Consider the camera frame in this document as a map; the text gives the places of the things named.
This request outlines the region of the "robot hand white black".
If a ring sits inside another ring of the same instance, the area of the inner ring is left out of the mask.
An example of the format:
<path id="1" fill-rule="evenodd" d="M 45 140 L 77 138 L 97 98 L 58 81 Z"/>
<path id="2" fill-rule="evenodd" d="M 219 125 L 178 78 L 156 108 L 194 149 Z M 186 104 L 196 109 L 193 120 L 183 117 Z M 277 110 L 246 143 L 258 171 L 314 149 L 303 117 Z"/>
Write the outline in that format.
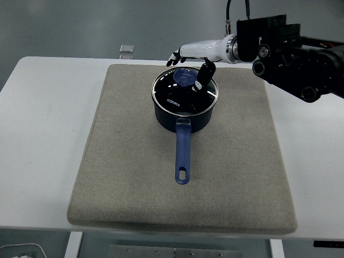
<path id="1" fill-rule="evenodd" d="M 232 36 L 230 34 L 222 40 L 205 40 L 183 45 L 171 54 L 167 67 L 176 65 L 178 62 L 183 63 L 186 59 L 204 59 L 210 62 L 223 60 L 226 63 L 233 63 L 236 58 L 233 55 L 235 44 L 232 43 L 235 36 L 234 38 Z"/>

